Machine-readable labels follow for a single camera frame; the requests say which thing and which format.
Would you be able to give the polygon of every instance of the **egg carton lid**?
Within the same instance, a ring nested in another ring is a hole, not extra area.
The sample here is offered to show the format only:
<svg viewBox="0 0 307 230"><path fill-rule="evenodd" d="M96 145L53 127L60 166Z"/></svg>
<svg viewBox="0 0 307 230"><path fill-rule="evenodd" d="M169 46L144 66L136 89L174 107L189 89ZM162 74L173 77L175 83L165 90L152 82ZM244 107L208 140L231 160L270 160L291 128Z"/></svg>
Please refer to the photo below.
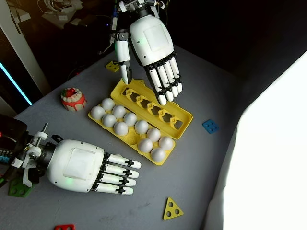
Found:
<svg viewBox="0 0 307 230"><path fill-rule="evenodd" d="M129 85L120 80L111 93L112 99L173 139L179 139L191 123L193 115L175 102L158 103L154 92L143 80L132 79Z"/></svg>

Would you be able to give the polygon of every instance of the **white egg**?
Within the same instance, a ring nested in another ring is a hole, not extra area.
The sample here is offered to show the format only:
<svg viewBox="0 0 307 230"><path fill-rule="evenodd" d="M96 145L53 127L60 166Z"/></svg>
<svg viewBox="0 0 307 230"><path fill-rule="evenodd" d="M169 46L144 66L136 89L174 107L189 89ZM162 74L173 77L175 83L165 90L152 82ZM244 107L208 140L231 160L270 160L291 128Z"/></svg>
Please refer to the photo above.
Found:
<svg viewBox="0 0 307 230"><path fill-rule="evenodd" d="M114 101L111 98L105 98L101 102L101 106L106 110L106 111L112 111L112 109L115 106Z"/></svg>
<svg viewBox="0 0 307 230"><path fill-rule="evenodd" d="M123 121L116 122L113 129L119 136L125 136L128 133L128 125Z"/></svg>
<svg viewBox="0 0 307 230"><path fill-rule="evenodd" d="M124 122L126 122L128 126L134 126L137 120L138 118L134 113L127 113L124 116Z"/></svg>
<svg viewBox="0 0 307 230"><path fill-rule="evenodd" d="M148 138L144 138L140 140L140 142L138 143L139 150L145 153L150 152L153 149L153 146L154 146L153 142Z"/></svg>
<svg viewBox="0 0 307 230"><path fill-rule="evenodd" d="M162 148L155 148L151 151L150 157L156 162L161 162L165 159L165 152Z"/></svg>
<svg viewBox="0 0 307 230"><path fill-rule="evenodd" d="M151 141L157 142L161 137L161 133L157 128L151 128L151 129L148 130L146 136Z"/></svg>
<svg viewBox="0 0 307 230"><path fill-rule="evenodd" d="M102 124L106 127L113 127L116 123L116 117L113 114L106 114L102 118Z"/></svg>
<svg viewBox="0 0 307 230"><path fill-rule="evenodd" d="M100 120L104 114L106 114L106 112L104 108L100 106L94 106L91 110L92 118L97 119L97 120Z"/></svg>
<svg viewBox="0 0 307 230"><path fill-rule="evenodd" d="M134 126L137 134L145 134L148 131L148 128L148 123L144 120L137 121Z"/></svg>
<svg viewBox="0 0 307 230"><path fill-rule="evenodd" d="M126 109L122 105L116 105L113 108L112 113L116 118L123 118L124 115L126 114Z"/></svg>
<svg viewBox="0 0 307 230"><path fill-rule="evenodd" d="M164 150L170 150L173 147L173 141L169 137L162 137L159 140L159 146Z"/></svg>

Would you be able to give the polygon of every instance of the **blue light strip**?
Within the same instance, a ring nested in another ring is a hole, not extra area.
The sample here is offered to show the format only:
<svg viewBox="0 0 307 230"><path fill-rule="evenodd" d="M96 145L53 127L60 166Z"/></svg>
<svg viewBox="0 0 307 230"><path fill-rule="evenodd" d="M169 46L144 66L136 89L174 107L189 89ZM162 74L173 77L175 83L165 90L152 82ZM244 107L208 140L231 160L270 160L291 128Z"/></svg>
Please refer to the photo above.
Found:
<svg viewBox="0 0 307 230"><path fill-rule="evenodd" d="M14 79L10 76L8 71L5 69L5 67L0 62L0 68L3 70L3 72L6 74L6 76L10 79L10 81L13 83L13 85L16 87L16 89L19 91L19 93L24 97L24 99L29 103L29 105L32 105L30 100L27 98L25 93L20 89L20 87L17 85L17 83L14 81Z"/></svg>

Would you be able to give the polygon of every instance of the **tabletop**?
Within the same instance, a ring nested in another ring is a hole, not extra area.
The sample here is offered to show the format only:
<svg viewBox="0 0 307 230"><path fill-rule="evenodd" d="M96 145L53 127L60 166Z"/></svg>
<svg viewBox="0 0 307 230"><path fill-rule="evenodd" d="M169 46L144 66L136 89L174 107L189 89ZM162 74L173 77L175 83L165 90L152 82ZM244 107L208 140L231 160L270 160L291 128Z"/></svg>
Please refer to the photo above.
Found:
<svg viewBox="0 0 307 230"><path fill-rule="evenodd" d="M91 108L110 97L120 73L105 65L116 59L115 53L53 90L16 116L28 125L34 135L48 122L48 140L52 134L64 139L88 142L140 161L142 168L133 195L114 195L66 191L42 177L27 198L8 196L8 184L0 189L0 229L52 230L56 225L74 224L86 229L199 229L213 195L236 121L232 119L236 78L192 53L175 47L183 80L183 92L175 99L180 107L193 114L193 120L162 166L139 155L120 139L102 129L87 116ZM144 79L144 69L132 58L135 79ZM67 87L79 88L88 104L78 112L65 110L60 92ZM213 119L220 127L209 134L202 126ZM184 215L163 220L166 199L171 197Z"/></svg>

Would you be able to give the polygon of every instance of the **yellow egg carton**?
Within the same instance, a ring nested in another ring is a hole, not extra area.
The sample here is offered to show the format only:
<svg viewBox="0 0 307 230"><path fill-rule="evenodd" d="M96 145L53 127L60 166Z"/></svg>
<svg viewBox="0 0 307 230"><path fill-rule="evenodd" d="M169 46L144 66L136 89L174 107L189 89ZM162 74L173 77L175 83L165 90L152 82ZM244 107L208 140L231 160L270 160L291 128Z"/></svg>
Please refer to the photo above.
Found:
<svg viewBox="0 0 307 230"><path fill-rule="evenodd" d="M165 106L158 103L154 92L147 88L143 80L132 79L129 85L126 85L122 80L117 84L111 93L111 97L116 105L125 107L126 112L133 112L136 114L138 120L145 120L148 122L149 129L157 128L161 132L161 137L170 137L179 139L188 125L193 119L193 116L188 111L182 109L174 102L167 102ZM112 111L106 111L106 114L111 114ZM176 143L173 140L173 147L165 151L165 158L161 162L155 162L151 159L150 153L143 153L138 149L137 144L146 134L137 134L134 127L130 126L126 136L118 136L113 128L108 128L102 124L101 120L93 119L90 112L88 116L98 123L102 128L108 130L113 135L124 141L126 144L134 148L140 155L143 155L156 165L162 165L168 158L171 151L174 149ZM153 143L153 148L158 147L158 142Z"/></svg>

